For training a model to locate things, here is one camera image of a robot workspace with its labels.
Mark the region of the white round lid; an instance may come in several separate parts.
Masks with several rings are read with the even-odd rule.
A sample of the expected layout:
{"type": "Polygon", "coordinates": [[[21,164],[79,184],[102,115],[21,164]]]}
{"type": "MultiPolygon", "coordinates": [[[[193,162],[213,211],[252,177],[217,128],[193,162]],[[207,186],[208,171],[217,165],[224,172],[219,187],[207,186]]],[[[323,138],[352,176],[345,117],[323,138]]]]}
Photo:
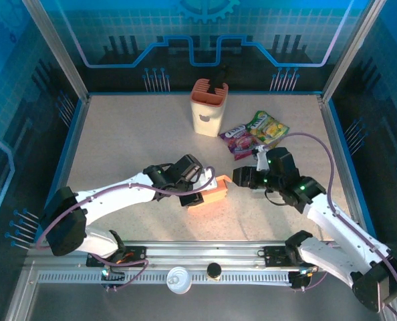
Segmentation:
{"type": "Polygon", "coordinates": [[[184,267],[174,267],[167,274],[166,285],[175,294],[185,294],[192,285],[192,275],[184,267]]]}

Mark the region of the yellow green candy bag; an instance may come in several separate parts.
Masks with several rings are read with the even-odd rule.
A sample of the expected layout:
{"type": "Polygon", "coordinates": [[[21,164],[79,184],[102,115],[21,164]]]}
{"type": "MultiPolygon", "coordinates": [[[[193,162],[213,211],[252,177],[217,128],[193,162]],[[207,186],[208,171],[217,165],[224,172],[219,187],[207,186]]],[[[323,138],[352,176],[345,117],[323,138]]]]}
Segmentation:
{"type": "Polygon", "coordinates": [[[246,124],[247,131],[264,144],[271,144],[289,132],[289,127],[279,122],[266,111],[257,111],[246,124]]]}

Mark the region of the purple candy bag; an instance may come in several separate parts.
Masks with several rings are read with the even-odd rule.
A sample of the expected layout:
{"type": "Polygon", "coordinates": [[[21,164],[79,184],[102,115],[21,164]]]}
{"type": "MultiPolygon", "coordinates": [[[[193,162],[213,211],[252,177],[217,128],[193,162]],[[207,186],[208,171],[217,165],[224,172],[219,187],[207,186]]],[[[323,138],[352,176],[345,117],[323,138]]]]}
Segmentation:
{"type": "Polygon", "coordinates": [[[222,132],[219,137],[226,143],[236,161],[252,155],[253,150],[262,144],[257,137],[247,130],[245,124],[222,132]]]}

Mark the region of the orange paper box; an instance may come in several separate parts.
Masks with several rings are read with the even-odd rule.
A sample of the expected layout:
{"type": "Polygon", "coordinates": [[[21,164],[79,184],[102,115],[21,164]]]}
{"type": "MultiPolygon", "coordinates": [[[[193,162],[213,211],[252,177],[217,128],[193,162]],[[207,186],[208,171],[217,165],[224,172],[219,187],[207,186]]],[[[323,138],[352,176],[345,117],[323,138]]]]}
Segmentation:
{"type": "Polygon", "coordinates": [[[211,203],[224,199],[227,196],[227,184],[231,183],[232,180],[227,175],[221,175],[216,178],[216,182],[217,187],[215,189],[200,192],[203,199],[198,205],[189,205],[188,208],[203,207],[205,205],[209,205],[211,203]]]}

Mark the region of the aluminium frame post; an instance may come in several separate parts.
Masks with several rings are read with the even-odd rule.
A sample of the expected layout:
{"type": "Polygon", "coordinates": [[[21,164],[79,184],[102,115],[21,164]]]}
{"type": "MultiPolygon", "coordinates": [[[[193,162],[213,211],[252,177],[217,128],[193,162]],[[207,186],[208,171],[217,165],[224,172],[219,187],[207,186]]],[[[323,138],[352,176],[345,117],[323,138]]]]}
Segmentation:
{"type": "Polygon", "coordinates": [[[328,81],[326,82],[323,92],[321,95],[321,101],[327,104],[332,98],[335,90],[342,81],[348,68],[353,62],[359,49],[363,46],[363,43],[368,36],[373,24],[378,18],[382,8],[386,4],[387,0],[369,0],[368,4],[363,11],[363,14],[347,43],[345,50],[343,51],[340,59],[335,65],[328,81]]]}
{"type": "Polygon", "coordinates": [[[74,92],[82,103],[87,103],[89,100],[88,90],[40,0],[22,0],[22,2],[74,92]]]}

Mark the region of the aluminium side rail blue trim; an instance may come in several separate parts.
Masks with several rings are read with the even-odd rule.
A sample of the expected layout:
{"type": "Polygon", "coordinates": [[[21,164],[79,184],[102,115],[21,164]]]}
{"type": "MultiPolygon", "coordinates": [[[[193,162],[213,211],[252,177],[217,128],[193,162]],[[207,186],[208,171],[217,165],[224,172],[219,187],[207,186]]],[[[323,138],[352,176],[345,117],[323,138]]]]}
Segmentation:
{"type": "Polygon", "coordinates": [[[53,181],[49,189],[49,194],[45,201],[44,207],[47,207],[55,192],[66,186],[68,181],[74,157],[78,148],[78,143],[82,134],[86,116],[90,107],[91,98],[87,102],[78,101],[74,117],[72,118],[65,142],[61,151],[59,162],[57,164],[53,181]]]}
{"type": "Polygon", "coordinates": [[[354,168],[352,156],[348,150],[348,145],[334,103],[331,100],[325,102],[321,96],[317,97],[317,101],[319,102],[321,115],[332,148],[348,209],[350,210],[350,215],[352,219],[372,237],[376,237],[376,230],[372,218],[370,217],[368,206],[366,205],[364,194],[354,168]]]}

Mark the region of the aluminium mounting rail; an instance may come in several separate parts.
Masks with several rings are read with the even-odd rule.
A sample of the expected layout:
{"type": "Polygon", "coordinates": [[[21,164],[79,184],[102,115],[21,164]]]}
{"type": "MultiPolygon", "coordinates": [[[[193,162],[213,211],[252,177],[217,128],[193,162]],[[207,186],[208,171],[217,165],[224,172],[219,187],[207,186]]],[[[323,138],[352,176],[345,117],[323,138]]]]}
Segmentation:
{"type": "Polygon", "coordinates": [[[321,269],[334,268],[335,270],[360,272],[365,274],[373,263],[380,262],[377,250],[386,253],[387,248],[381,243],[374,242],[371,247],[358,241],[347,243],[326,243],[314,237],[301,242],[284,241],[156,241],[156,242],[126,242],[127,245],[147,247],[146,259],[152,268],[164,269],[174,266],[186,266],[192,270],[207,267],[210,263],[218,263],[228,270],[268,269],[268,270],[299,270],[300,267],[266,267],[263,258],[257,252],[265,246],[296,247],[299,255],[309,263],[321,269]]]}

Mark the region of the black round knob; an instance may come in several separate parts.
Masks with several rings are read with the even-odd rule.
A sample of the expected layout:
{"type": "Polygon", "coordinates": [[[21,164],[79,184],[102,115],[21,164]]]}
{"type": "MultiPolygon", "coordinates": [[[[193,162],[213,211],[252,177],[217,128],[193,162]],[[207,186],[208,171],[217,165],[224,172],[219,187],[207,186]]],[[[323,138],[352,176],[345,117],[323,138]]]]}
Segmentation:
{"type": "Polygon", "coordinates": [[[218,263],[210,263],[207,267],[207,278],[213,281],[219,281],[222,274],[222,268],[218,263]]]}

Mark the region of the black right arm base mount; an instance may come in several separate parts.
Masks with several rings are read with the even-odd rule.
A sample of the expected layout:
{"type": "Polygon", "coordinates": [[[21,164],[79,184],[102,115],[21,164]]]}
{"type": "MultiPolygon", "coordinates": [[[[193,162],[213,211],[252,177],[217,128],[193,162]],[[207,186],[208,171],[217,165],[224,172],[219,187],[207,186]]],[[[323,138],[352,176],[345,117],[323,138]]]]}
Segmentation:
{"type": "Polygon", "coordinates": [[[296,247],[265,246],[257,252],[264,259],[267,268],[316,268],[317,266],[306,262],[296,247]]]}

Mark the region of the cream knife block orange top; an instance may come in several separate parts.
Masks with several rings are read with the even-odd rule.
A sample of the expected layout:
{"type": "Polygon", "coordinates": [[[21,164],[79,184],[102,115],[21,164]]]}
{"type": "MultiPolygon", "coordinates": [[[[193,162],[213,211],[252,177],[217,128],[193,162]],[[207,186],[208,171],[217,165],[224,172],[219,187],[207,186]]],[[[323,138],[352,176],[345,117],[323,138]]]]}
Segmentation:
{"type": "Polygon", "coordinates": [[[215,93],[208,92],[209,79],[198,79],[190,93],[192,123],[197,134],[217,137],[221,129],[229,87],[223,82],[215,93]]]}

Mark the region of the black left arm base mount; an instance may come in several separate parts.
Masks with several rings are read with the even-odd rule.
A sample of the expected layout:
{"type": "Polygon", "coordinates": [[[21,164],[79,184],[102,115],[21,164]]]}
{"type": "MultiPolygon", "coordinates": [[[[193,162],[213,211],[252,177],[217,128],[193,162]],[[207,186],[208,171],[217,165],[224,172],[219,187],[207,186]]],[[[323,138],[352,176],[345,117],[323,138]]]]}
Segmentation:
{"type": "MultiPolygon", "coordinates": [[[[146,259],[146,251],[147,247],[145,246],[131,246],[127,245],[125,249],[118,250],[110,257],[105,258],[106,261],[115,264],[129,263],[129,262],[137,262],[143,259],[146,259]]],[[[91,254],[88,254],[86,260],[87,267],[104,267],[105,263],[96,259],[91,254]]]]}

